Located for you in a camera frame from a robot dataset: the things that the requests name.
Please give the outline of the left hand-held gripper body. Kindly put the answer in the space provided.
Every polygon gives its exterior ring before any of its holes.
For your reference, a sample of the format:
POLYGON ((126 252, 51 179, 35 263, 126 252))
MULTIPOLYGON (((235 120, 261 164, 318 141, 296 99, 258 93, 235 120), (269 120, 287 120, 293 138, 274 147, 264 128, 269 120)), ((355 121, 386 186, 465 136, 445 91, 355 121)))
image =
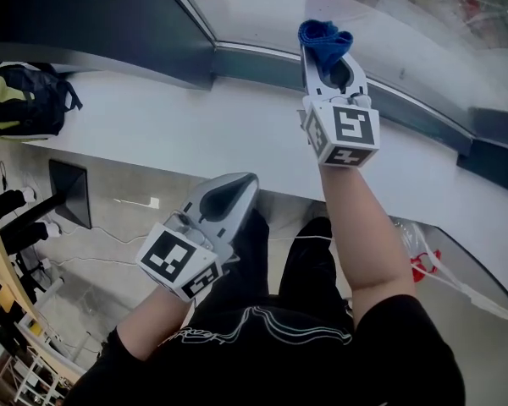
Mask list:
POLYGON ((157 284, 185 302, 229 272, 237 261, 230 244, 211 237, 182 210, 157 222, 139 249, 135 263, 157 284))

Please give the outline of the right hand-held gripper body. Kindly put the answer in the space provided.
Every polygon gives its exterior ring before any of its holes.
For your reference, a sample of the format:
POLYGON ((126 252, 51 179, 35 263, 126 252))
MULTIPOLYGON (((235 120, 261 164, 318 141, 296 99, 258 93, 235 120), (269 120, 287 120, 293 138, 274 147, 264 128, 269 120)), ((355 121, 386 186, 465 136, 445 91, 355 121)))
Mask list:
POLYGON ((380 149, 379 113, 369 96, 304 96, 302 102, 301 128, 320 166, 359 168, 380 149))

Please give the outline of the blue cloth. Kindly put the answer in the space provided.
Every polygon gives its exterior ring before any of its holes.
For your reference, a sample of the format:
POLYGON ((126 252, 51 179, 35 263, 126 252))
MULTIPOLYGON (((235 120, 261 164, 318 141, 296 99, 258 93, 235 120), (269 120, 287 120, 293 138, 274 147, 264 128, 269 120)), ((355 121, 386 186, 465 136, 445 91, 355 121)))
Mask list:
POLYGON ((298 29, 300 44, 309 49, 323 76, 351 49, 354 41, 349 31, 339 30, 332 21, 309 19, 298 29))

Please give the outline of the clear window glass pane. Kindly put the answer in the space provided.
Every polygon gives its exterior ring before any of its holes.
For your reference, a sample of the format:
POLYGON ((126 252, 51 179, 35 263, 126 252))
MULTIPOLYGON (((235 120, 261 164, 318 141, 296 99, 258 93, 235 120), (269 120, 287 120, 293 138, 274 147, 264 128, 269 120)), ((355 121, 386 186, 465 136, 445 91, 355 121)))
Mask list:
POLYGON ((303 21, 330 21, 371 79, 459 124, 508 112, 508 0, 188 1, 217 41, 295 54, 303 21))

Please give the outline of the person's left forearm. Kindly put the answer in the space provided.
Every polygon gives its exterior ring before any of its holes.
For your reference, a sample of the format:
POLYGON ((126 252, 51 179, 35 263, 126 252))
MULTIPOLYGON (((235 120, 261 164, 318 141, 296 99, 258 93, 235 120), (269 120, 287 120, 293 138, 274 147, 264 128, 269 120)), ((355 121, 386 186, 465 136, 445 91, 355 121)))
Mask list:
POLYGON ((157 347, 177 332, 190 310, 166 288, 155 289, 117 326, 120 341, 139 360, 147 360, 157 347))

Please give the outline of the person's right forearm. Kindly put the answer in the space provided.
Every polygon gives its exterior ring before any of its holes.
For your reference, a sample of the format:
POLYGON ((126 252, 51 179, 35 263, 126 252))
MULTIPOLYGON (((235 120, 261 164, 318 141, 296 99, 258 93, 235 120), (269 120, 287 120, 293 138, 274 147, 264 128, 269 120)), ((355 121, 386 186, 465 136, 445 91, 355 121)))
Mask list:
POLYGON ((416 294, 406 249, 383 207, 354 168, 319 168, 354 323, 396 295, 416 294))

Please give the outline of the white windowsill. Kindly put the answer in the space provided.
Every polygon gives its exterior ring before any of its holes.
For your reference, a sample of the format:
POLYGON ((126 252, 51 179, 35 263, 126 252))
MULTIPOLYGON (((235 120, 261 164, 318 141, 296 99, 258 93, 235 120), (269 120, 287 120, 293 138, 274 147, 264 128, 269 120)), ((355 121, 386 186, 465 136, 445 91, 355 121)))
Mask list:
MULTIPOLYGON (((298 93, 234 79, 195 91, 108 71, 71 81, 83 107, 46 148, 203 178, 250 171, 264 189, 323 196, 298 93)), ((441 228, 508 292, 508 191, 456 159, 451 149, 382 122, 380 151, 362 175, 387 213, 441 228)))

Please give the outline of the person's black trousers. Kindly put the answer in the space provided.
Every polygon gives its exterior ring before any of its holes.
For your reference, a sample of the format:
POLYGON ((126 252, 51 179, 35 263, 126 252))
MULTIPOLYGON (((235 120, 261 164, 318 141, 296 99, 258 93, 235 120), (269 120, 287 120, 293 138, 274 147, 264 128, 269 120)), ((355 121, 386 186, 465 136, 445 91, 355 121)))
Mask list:
POLYGON ((268 306, 302 313, 329 326, 352 328, 352 318, 336 287, 337 270, 329 250, 330 220, 316 217, 297 234, 276 295, 268 291, 268 235, 268 223, 254 209, 235 237, 240 260, 213 284, 190 322, 250 306, 268 306))

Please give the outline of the person's black printed t-shirt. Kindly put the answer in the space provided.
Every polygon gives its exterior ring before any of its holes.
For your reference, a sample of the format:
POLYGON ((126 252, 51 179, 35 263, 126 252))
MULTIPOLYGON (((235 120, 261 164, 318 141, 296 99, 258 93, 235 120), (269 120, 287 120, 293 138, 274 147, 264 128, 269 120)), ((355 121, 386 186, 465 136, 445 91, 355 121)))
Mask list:
POLYGON ((146 360, 116 333, 63 406, 465 406, 461 371, 417 299, 375 305, 357 328, 270 306, 174 333, 146 360))

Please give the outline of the clear bag with red print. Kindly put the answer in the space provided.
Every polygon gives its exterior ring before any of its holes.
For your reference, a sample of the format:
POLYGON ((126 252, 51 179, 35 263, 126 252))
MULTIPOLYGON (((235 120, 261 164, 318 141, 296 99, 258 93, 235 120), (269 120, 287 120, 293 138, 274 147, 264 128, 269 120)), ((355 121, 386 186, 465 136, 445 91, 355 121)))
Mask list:
POLYGON ((429 247, 423 231, 415 222, 397 220, 395 226, 409 255, 414 282, 421 282, 428 274, 436 274, 438 266, 432 259, 435 257, 440 261, 440 250, 429 247))

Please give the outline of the green and black backpack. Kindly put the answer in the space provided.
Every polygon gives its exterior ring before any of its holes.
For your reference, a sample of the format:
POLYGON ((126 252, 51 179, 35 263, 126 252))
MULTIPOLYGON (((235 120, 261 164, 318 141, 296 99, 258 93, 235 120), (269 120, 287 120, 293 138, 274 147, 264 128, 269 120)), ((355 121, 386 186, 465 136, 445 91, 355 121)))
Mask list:
POLYGON ((0 139, 56 137, 65 114, 82 107, 73 86, 51 64, 0 62, 0 139))

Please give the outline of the black table pedestal base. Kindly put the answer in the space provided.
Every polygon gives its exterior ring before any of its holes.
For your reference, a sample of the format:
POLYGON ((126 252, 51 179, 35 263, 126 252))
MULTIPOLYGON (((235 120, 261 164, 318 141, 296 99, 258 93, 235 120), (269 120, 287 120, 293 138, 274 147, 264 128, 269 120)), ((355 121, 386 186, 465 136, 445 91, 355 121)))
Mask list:
POLYGON ((1 235, 7 236, 51 211, 82 228, 92 228, 86 169, 55 159, 50 159, 48 166, 52 195, 1 228, 1 235))

